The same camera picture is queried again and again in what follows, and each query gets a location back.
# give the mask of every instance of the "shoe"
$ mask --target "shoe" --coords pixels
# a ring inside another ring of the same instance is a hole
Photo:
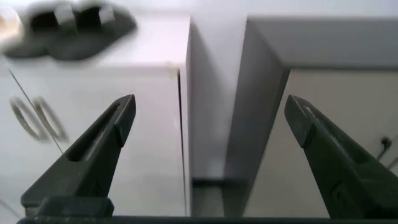
[[[95,56],[136,28],[128,12],[107,4],[97,4],[76,12],[75,30],[57,37],[48,46],[57,60],[84,60]]]
[[[47,46],[54,41],[68,26],[70,21],[63,24],[58,22],[56,10],[63,4],[40,7],[38,10],[31,9],[28,15],[25,37],[20,44],[13,46],[4,54],[8,58],[37,58],[48,54]]]

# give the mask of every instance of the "white cabinet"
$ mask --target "white cabinet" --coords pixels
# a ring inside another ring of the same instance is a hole
[[[46,114],[50,125],[67,135],[67,139],[56,139],[63,151],[114,100],[134,94],[136,118],[109,192],[114,214],[185,214],[178,70],[94,68],[23,73],[16,68],[15,74],[32,101],[41,97],[52,110]],[[50,114],[60,122],[52,122]]]
[[[0,217],[16,223],[24,216],[21,195],[61,155],[57,145],[44,132],[33,108],[9,70],[0,70]],[[10,100],[16,102],[14,108]],[[38,136],[31,136],[25,128]]]
[[[114,100],[135,95],[136,118],[108,195],[114,214],[190,215],[190,18],[136,14],[135,19],[136,34],[91,60],[8,60],[3,67],[13,72],[29,107],[41,123],[48,121],[52,144],[64,152]],[[50,167],[41,165],[43,172]]]

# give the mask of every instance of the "white door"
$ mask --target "white door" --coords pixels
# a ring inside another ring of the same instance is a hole
[[[6,69],[0,70],[0,103],[0,217],[16,223],[25,215],[21,195],[61,152]]]
[[[246,206],[246,216],[328,217],[304,151],[288,123],[288,95],[309,101],[374,157],[398,135],[398,73],[292,70]],[[398,156],[395,141],[381,162]]]
[[[136,118],[109,193],[114,214],[185,214],[177,71],[91,68],[29,72],[16,72],[16,77],[32,101],[39,97],[52,111],[45,113],[54,131],[59,134],[63,130],[67,136],[58,140],[64,151],[114,100],[134,94]]]

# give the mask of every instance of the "drawer handle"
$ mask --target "drawer handle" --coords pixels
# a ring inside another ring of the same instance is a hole
[[[41,122],[43,123],[44,127],[46,128],[46,130],[50,133],[51,137],[53,137],[56,140],[59,141],[67,141],[67,135],[64,132],[62,125],[59,121],[59,119],[57,119],[57,117],[55,116],[53,110],[51,110],[51,108],[49,107],[49,105],[45,102],[45,100],[43,98],[36,98],[33,101],[33,106],[36,110],[37,116],[39,117],[39,119],[41,120]],[[49,121],[47,120],[44,110],[47,112],[47,114],[51,117],[52,121],[54,122],[54,124],[57,126],[58,132],[56,132],[50,125]]]
[[[18,122],[21,124],[21,126],[25,129],[25,131],[32,136],[34,139],[38,141],[44,141],[47,139],[44,130],[42,130],[39,122],[35,119],[34,115],[29,111],[28,107],[22,102],[21,99],[19,98],[13,98],[10,100],[10,105],[12,108],[12,111],[15,114],[15,117],[17,118]],[[30,118],[30,120],[37,126],[37,129],[39,130],[39,133],[36,133],[27,123],[24,115],[22,114],[22,111]]]

